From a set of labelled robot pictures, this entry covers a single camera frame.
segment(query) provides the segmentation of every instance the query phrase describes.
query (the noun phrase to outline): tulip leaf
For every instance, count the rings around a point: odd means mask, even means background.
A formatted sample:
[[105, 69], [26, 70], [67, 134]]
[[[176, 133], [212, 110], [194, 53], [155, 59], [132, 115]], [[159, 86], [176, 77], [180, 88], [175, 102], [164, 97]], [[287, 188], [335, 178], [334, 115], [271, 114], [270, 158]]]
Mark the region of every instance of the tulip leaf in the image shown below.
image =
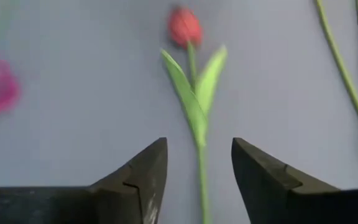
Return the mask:
[[199, 80], [196, 82], [195, 95], [206, 117], [208, 117], [209, 109], [211, 109], [216, 85], [226, 62], [226, 57], [227, 50], [225, 46], [222, 46], [210, 58]]
[[206, 145], [206, 133], [208, 130], [208, 120], [200, 107], [197, 97], [191, 90], [191, 85], [183, 73], [181, 67], [166, 52], [161, 51], [165, 65], [172, 79], [173, 85], [181, 99], [182, 105], [186, 112], [186, 116], [193, 131], [194, 139], [198, 149], [203, 149]]

